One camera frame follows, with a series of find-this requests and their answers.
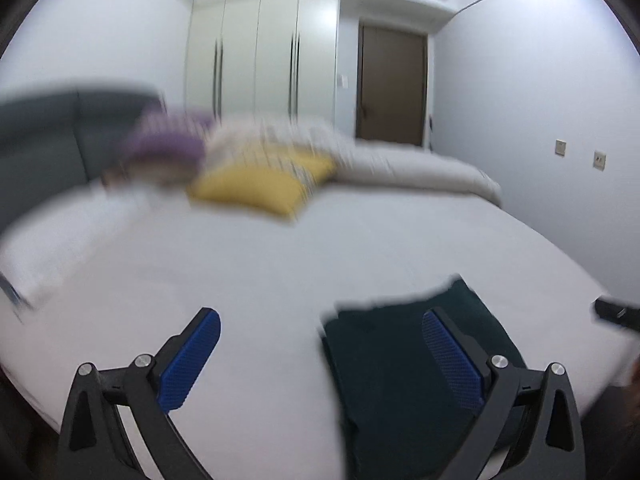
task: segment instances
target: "white pillow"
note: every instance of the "white pillow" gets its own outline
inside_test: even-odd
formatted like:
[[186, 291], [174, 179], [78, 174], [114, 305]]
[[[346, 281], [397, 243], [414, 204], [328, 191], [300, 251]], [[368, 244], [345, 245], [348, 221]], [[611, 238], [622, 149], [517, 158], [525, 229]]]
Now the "white pillow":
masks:
[[99, 184], [59, 194], [0, 237], [0, 272], [31, 304], [44, 300], [103, 244], [158, 202], [143, 186]]

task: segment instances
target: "wardrobe door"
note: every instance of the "wardrobe door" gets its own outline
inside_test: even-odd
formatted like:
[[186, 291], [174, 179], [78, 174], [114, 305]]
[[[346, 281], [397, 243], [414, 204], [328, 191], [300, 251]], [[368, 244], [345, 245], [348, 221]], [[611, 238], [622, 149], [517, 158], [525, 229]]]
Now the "wardrobe door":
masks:
[[226, 0], [222, 22], [222, 117], [234, 113], [254, 113], [255, 46], [260, 0]]
[[296, 112], [334, 122], [338, 0], [300, 0]]
[[184, 101], [187, 106], [214, 110], [214, 85], [218, 84], [216, 48], [220, 52], [220, 31], [225, 2], [194, 7], [189, 28]]
[[298, 0], [261, 0], [255, 111], [291, 114]]

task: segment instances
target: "pillow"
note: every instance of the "pillow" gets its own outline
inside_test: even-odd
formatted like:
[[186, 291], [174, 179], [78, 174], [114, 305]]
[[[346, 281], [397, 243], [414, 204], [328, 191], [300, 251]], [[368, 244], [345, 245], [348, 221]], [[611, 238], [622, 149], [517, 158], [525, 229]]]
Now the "pillow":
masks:
[[290, 146], [253, 144], [188, 189], [197, 200], [258, 208], [294, 218], [314, 187], [335, 172], [327, 155]]
[[164, 158], [197, 165], [204, 158], [204, 154], [202, 139], [178, 133], [138, 133], [128, 137], [120, 145], [120, 155], [124, 163], [131, 160]]
[[210, 112], [165, 112], [157, 107], [146, 108], [138, 118], [133, 134], [183, 134], [204, 139], [213, 123], [214, 118]]
[[159, 198], [148, 187], [96, 184], [57, 195], [2, 233], [0, 274], [31, 304], [44, 300]]

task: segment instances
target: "metal screw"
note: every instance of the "metal screw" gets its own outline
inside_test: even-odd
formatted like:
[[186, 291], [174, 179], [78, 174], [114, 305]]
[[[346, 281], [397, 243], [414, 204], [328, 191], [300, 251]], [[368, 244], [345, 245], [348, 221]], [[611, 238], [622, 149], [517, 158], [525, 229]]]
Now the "metal screw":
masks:
[[551, 371], [556, 375], [564, 375], [564, 367], [560, 363], [553, 363], [551, 365]]
[[84, 363], [83, 365], [80, 365], [80, 367], [78, 368], [78, 374], [89, 375], [91, 373], [91, 370], [93, 369], [94, 367], [92, 366], [91, 363]]
[[149, 354], [141, 354], [134, 361], [138, 368], [144, 368], [151, 364], [151, 356]]
[[504, 355], [494, 355], [491, 358], [491, 363], [496, 368], [506, 368], [509, 364], [509, 360]]

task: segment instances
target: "white bed sheet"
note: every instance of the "white bed sheet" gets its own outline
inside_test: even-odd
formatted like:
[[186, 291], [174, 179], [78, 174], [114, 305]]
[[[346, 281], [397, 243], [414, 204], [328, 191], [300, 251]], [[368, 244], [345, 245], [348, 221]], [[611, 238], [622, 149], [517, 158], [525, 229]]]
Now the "white bed sheet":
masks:
[[[474, 196], [332, 185], [296, 223], [173, 197], [20, 322], [0, 309], [0, 362], [56, 428], [78, 365], [156, 352], [201, 306], [222, 338], [172, 419], [214, 478], [341, 480], [338, 403], [318, 331], [337, 302], [426, 297], [460, 274], [527, 365], [565, 364], [581, 413], [632, 339], [594, 322], [602, 287]], [[130, 416], [132, 444], [160, 478]]]

